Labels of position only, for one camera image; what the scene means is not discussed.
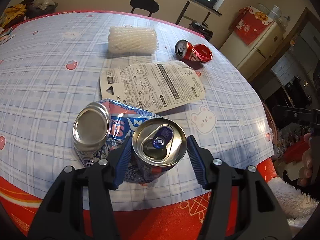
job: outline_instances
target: door frame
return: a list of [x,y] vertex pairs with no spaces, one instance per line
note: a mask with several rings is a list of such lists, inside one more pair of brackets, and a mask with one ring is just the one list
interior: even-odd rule
[[247,79],[251,83],[256,77],[263,75],[265,71],[269,71],[274,64],[287,52],[290,48],[290,41],[296,36],[300,35],[304,27],[308,22],[311,22],[312,25],[320,32],[320,20],[306,7],[301,14],[299,20],[294,25],[292,30],[284,38],[275,52]]

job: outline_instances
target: blue pull tab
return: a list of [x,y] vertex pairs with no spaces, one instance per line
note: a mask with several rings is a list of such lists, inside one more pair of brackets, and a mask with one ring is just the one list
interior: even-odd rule
[[173,136],[173,131],[168,127],[163,127],[158,130],[153,137],[152,144],[156,149],[163,149],[167,146]]

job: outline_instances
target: white refrigerator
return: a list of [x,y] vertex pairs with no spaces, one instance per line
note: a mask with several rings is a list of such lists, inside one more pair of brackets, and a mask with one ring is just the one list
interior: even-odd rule
[[233,32],[220,52],[248,79],[275,52],[282,40],[282,29],[276,22],[272,22],[249,45]]

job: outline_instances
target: red crushed can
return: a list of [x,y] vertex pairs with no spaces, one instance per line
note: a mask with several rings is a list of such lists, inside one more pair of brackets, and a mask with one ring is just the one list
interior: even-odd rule
[[189,41],[180,40],[177,42],[174,51],[179,59],[200,61],[202,63],[212,60],[211,50],[203,44],[192,46]]

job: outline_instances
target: yellow label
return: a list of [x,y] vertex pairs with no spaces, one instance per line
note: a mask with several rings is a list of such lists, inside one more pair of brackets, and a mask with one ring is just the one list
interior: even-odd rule
[[265,15],[263,12],[256,12],[254,15],[258,20],[261,20],[263,22],[266,22],[268,20],[268,16]]

